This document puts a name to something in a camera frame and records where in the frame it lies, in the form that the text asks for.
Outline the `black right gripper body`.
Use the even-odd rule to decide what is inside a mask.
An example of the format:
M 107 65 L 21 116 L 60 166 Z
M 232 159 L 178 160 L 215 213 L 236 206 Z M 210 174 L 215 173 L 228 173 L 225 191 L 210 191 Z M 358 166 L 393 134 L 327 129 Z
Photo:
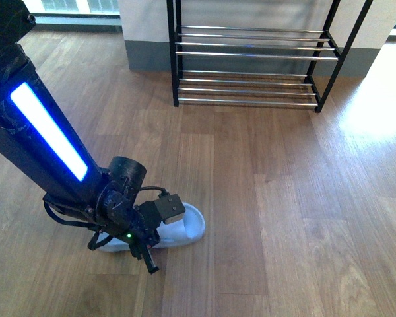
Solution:
M 149 249 L 160 242 L 156 230 L 161 221 L 158 213 L 145 216 L 134 206 L 147 170 L 131 158 L 116 156 L 102 172 L 106 183 L 99 191 L 95 207 L 64 202 L 46 194 L 44 208 L 62 225 L 93 231 L 94 236 L 88 243 L 90 250 L 97 250 L 117 238 L 128 243 L 132 256 L 138 259 L 140 242 Z

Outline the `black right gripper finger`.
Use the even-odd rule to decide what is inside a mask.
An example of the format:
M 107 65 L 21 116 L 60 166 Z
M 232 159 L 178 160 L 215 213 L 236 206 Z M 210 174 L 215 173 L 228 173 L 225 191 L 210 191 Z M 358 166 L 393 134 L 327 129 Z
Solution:
M 148 246 L 140 242 L 137 248 L 138 248 L 138 259 L 144 261 L 147 270 L 150 274 L 156 273 L 159 270 L 159 267 L 156 266 Z

